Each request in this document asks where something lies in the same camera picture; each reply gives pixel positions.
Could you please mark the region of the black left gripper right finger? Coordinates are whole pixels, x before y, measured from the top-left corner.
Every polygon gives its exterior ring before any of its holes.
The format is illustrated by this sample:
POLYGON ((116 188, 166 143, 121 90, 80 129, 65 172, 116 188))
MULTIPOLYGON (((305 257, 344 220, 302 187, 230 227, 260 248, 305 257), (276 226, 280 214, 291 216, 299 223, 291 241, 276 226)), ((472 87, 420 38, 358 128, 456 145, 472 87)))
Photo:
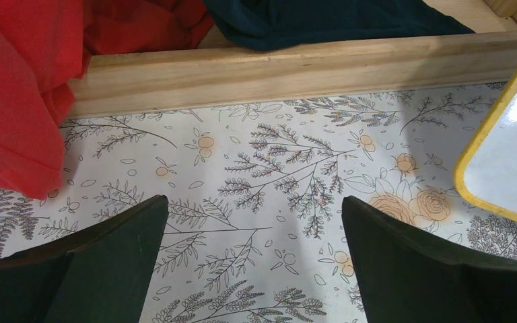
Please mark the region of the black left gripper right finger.
POLYGON ((517 322, 517 260, 476 251, 354 196, 342 222, 368 322, 517 322))

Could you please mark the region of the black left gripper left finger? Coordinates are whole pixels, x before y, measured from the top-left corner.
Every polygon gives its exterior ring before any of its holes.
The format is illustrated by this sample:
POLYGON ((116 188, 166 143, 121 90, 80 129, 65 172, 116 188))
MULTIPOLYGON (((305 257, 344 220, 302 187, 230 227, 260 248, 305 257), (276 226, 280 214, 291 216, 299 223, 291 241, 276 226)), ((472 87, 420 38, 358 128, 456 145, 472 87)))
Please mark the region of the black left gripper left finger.
POLYGON ((168 219, 155 195, 0 260, 0 322, 138 322, 168 219))

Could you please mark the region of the yellow framed whiteboard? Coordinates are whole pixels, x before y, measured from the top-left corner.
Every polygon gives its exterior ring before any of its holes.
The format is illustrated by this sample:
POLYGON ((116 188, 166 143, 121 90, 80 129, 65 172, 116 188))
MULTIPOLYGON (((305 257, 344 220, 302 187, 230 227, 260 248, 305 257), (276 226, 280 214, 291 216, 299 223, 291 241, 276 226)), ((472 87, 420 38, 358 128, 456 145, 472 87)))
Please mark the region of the yellow framed whiteboard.
POLYGON ((454 184, 465 201, 517 222, 517 70, 458 159, 454 184))

